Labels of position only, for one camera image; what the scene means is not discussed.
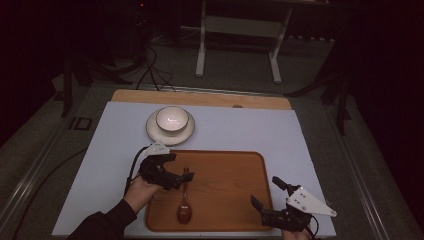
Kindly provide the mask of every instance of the plate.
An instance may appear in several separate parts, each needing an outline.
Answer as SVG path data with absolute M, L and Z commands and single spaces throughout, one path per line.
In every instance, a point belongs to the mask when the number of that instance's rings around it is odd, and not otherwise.
M 161 141 L 167 146 L 172 146 L 172 145 L 182 143 L 188 138 L 190 138 L 190 136 L 194 132 L 194 118 L 193 116 L 191 116 L 189 112 L 187 112 L 188 114 L 187 127 L 177 136 L 169 136 L 169 134 L 167 134 L 166 131 L 161 129 L 156 123 L 156 114 L 160 110 L 161 109 L 152 113 L 149 119 L 147 119 L 147 123 L 146 123 L 147 134 L 149 135 L 151 139 L 153 139 L 153 141 Z

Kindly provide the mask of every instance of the wooden tray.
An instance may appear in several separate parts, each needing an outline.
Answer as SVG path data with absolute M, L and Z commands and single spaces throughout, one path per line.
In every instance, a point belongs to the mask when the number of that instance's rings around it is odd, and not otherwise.
M 250 203 L 258 198 L 265 208 L 272 208 L 268 178 L 262 155 L 257 152 L 172 151 L 173 162 L 167 171 L 182 174 L 184 167 L 195 172 L 188 185 L 193 209 L 191 221 L 180 224 L 177 209 L 182 190 L 160 190 L 149 203 L 146 226 L 154 232 L 191 231 L 270 231 L 262 226 L 259 212 Z

